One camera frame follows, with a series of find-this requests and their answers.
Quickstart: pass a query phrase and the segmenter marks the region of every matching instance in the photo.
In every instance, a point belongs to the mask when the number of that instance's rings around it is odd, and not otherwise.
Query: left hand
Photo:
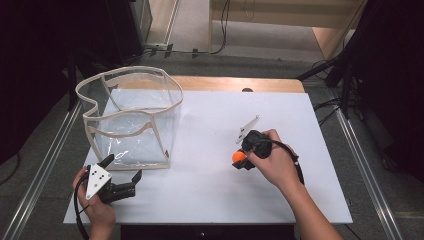
[[[87,167],[83,167],[74,179],[73,187],[75,189],[78,181],[87,172]],[[85,198],[86,190],[84,186],[78,189],[78,200],[80,205],[84,208],[91,222],[91,236],[90,239],[108,239],[112,234],[113,227],[115,226],[116,216],[113,208],[104,204],[100,197],[95,194],[90,200]]]

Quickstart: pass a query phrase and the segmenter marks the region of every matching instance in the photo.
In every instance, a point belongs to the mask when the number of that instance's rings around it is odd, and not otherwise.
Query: black stand
[[[355,33],[339,55],[295,78],[303,81],[332,67],[325,79],[325,84],[327,87],[333,88],[338,85],[341,79],[344,79],[340,108],[347,119],[349,119],[347,107],[349,104],[350,86],[355,74],[354,65],[358,58],[357,54],[360,53],[362,49],[366,48],[368,39],[377,32],[376,29],[378,29],[380,24],[379,20],[382,18],[378,13],[383,2],[384,1],[367,2]]]

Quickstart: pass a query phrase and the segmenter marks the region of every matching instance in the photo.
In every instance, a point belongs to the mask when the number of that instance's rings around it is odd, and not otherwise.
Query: forearm
[[[302,239],[342,239],[302,184],[279,187],[296,218]]]
[[[104,227],[92,227],[90,240],[106,240],[111,239],[113,232],[113,227],[104,228]]]

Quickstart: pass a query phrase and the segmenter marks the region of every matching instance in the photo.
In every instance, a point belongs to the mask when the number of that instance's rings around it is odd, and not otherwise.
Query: floor
[[[207,0],[180,0],[169,39],[173,50],[207,50],[207,14]],[[220,23],[216,22],[214,49],[220,46],[220,34]],[[226,48],[217,56],[192,60],[190,55],[173,53],[165,59],[158,53],[157,56],[142,58],[134,64],[169,69],[173,74],[289,78],[303,73],[322,60],[310,28],[228,23]],[[317,75],[304,81],[305,91],[313,105],[331,99],[339,90],[324,86],[320,78],[325,77],[325,72]],[[20,201],[26,195],[33,194],[32,197],[38,201],[26,206],[25,211],[32,213],[28,219],[20,220],[24,226],[17,228],[15,236],[20,236],[21,239],[79,237],[76,226],[64,225],[62,222],[69,204],[74,172],[82,166],[89,145],[71,141],[82,139],[85,133],[82,121],[69,116],[66,107],[67,98],[64,97],[21,150],[22,162],[18,171],[9,181],[0,185],[0,235],[7,232],[11,222],[16,222],[13,217],[19,210],[17,206]],[[324,118],[330,111],[331,108],[317,111],[317,119]],[[338,231],[345,239],[421,239],[424,236],[424,184],[407,173],[385,170],[367,128],[354,113],[350,116],[352,117],[347,125],[354,129],[358,144],[354,142],[355,139],[348,137],[349,129],[344,127],[346,122],[339,113],[330,117],[321,128],[354,221],[352,225],[337,225]],[[56,133],[63,131],[61,124],[64,119],[70,122],[69,134],[65,134],[67,139],[62,139],[64,143],[57,146],[61,149],[60,153],[55,153],[55,149],[51,149],[51,143],[55,141]],[[355,144],[359,146],[359,153],[353,151],[358,149]],[[360,158],[365,158],[365,167],[361,166],[364,160]],[[0,179],[13,169],[16,161],[17,157],[0,166]],[[367,173],[367,167],[371,170],[371,175]],[[37,172],[45,170],[48,170],[48,178],[34,181]],[[37,184],[43,189],[41,193],[28,191],[36,188]],[[376,194],[383,197],[377,198],[383,205],[375,202]],[[387,212],[393,216],[393,225],[382,218],[381,213]],[[117,227],[113,239],[119,238]]]

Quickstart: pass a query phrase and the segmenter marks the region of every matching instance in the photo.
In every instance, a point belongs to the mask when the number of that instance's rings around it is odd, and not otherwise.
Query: gray floor
[[[204,41],[196,39],[204,38],[194,33],[181,34],[181,32],[186,31],[184,30],[186,28],[184,25],[193,26],[187,25],[186,20],[184,20],[187,18],[187,12],[193,12],[187,10],[190,9],[189,3],[199,4],[195,0],[181,1],[173,29],[173,32],[179,33],[179,35],[171,35],[170,43],[174,44],[175,50],[199,48],[201,51],[201,47],[205,46]],[[288,32],[285,32],[285,41],[290,42],[290,36],[296,35],[296,37],[292,38],[293,42],[287,45],[271,44],[273,46],[271,49],[277,49],[272,50],[275,53],[274,55],[268,54],[268,51],[263,51],[260,47],[254,47],[253,50],[248,50],[247,52],[247,48],[244,48],[244,50],[237,48],[238,41],[241,40],[236,39],[237,35],[231,35],[236,30],[230,29],[233,28],[228,28],[227,48],[218,55],[201,55],[192,59],[190,55],[182,54],[171,54],[170,57],[164,58],[163,54],[159,53],[153,57],[143,57],[139,62],[134,62],[133,64],[159,67],[171,75],[293,78],[310,69],[314,62],[322,58],[319,55],[319,49],[313,35],[311,35],[311,30],[307,28],[290,27],[290,29],[286,29]],[[299,44],[299,41],[302,40],[299,39],[299,36],[306,38],[303,41],[304,44]],[[255,38],[253,40],[250,43],[244,42],[244,46],[249,46],[249,44],[252,46],[265,45],[260,44],[261,39]],[[293,47],[296,44],[297,48],[300,49],[298,54],[293,51],[293,49],[296,49]],[[322,81],[317,77],[305,81],[304,87],[311,98],[312,104],[330,99],[328,89],[324,87]],[[27,193],[57,131],[60,129],[63,119],[66,117],[67,101],[65,96],[34,131],[20,151],[22,163],[18,171],[8,182],[0,186],[1,236],[5,234],[9,224],[12,222],[20,200]],[[329,111],[331,111],[331,108],[319,110],[317,119],[322,119]],[[20,239],[80,239],[75,225],[64,225],[62,223],[70,201],[72,180],[82,166],[89,149],[88,142],[80,141],[80,139],[86,138],[80,114],[77,116],[66,141],[64,141],[60,154],[55,159],[51,174],[45,182],[41,194],[36,196],[38,201],[34,206],[29,206],[28,208],[31,214],[20,233]],[[367,161],[381,187],[382,193],[396,217],[395,221],[404,239],[422,239],[424,236],[424,229],[422,228],[424,225],[424,184],[407,173],[386,171],[382,167],[381,156],[367,128],[354,114],[351,114],[351,116],[351,123],[354,126],[357,138],[363,147]],[[349,202],[349,209],[354,221],[349,227],[361,239],[386,239],[386,232],[382,227],[375,204],[366,188],[346,135],[336,115],[333,115],[322,126],[322,133],[342,190]],[[16,158],[12,158],[0,166],[0,179],[3,179],[11,171],[15,163]],[[336,227],[345,239],[357,239],[347,226],[340,225]],[[119,239],[119,226],[116,227],[113,239]]]

